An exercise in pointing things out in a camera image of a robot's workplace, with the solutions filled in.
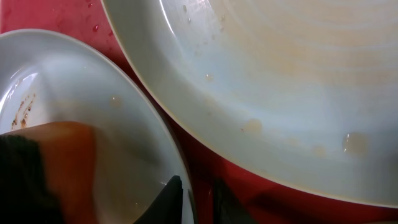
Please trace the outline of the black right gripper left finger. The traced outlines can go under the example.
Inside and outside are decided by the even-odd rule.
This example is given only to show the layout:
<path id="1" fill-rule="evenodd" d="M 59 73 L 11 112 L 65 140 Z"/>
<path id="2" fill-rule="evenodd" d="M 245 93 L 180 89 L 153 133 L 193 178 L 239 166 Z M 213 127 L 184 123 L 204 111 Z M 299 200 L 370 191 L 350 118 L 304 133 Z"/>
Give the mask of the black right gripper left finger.
<path id="1" fill-rule="evenodd" d="M 175 175 L 134 224 L 181 224 L 182 207 L 182 181 Z"/>

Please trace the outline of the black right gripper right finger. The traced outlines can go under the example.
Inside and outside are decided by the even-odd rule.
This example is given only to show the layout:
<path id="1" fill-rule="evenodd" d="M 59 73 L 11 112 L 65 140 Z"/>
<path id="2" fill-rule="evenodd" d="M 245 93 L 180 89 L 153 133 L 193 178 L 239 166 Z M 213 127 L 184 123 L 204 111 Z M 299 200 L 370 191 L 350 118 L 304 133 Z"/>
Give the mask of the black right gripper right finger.
<path id="1" fill-rule="evenodd" d="M 213 182 L 214 224 L 257 224 L 223 180 Z"/>

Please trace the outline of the green and orange sponge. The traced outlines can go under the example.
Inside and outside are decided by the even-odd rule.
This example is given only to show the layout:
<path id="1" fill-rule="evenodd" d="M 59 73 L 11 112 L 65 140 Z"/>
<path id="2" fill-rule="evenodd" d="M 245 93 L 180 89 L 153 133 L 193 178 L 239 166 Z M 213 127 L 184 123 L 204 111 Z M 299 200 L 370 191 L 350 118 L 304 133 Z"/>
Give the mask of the green and orange sponge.
<path id="1" fill-rule="evenodd" d="M 1 223 L 96 223 L 92 127 L 54 122 L 1 135 Z"/>

